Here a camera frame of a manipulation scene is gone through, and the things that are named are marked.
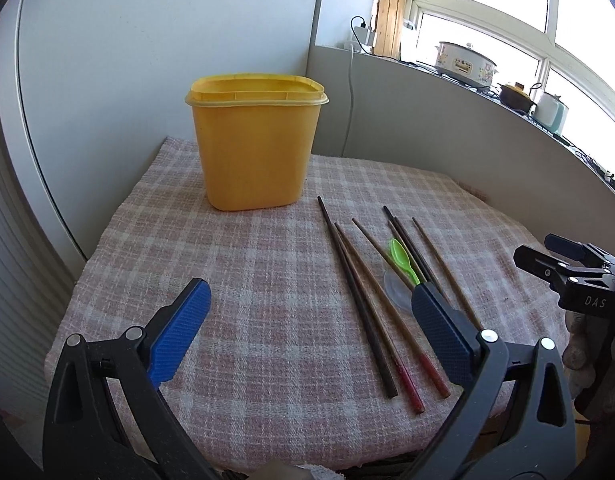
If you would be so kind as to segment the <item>right gloved hand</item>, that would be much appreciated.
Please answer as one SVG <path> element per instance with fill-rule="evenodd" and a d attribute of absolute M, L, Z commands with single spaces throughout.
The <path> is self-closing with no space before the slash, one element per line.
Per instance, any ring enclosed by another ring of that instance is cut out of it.
<path fill-rule="evenodd" d="M 572 399 L 592 387 L 599 375 L 594 370 L 609 321 L 583 313 L 565 312 L 565 326 L 570 334 L 569 342 L 562 353 L 562 362 Z M 603 375 L 601 385 L 588 406 L 577 410 L 589 420 L 600 420 L 615 413 L 615 337 L 610 345 L 612 363 Z"/>

